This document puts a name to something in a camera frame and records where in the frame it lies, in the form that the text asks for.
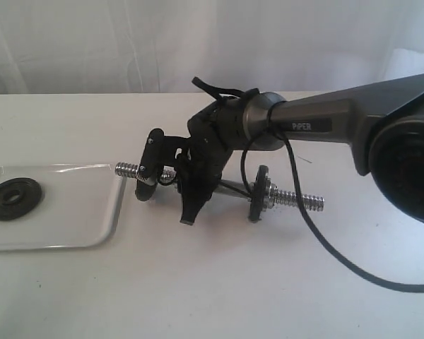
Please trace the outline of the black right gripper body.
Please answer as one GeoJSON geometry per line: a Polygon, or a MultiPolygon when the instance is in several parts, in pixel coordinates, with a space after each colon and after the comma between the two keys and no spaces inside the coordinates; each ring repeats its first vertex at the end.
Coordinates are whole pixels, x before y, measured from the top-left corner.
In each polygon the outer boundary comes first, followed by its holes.
{"type": "Polygon", "coordinates": [[[217,187],[230,159],[230,149],[215,136],[190,136],[176,170],[181,180],[191,186],[217,187]]]}

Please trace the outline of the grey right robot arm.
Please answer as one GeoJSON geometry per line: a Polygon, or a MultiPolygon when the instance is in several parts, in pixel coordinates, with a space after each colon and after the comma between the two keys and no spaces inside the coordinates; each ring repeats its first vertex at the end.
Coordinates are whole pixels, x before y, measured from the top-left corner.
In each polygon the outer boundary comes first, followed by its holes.
{"type": "Polygon", "coordinates": [[[178,157],[182,222],[195,221],[234,151],[275,151],[299,140],[348,145],[357,173],[424,223],[424,73],[293,101],[199,78],[193,84],[213,102],[188,121],[178,157]]]}

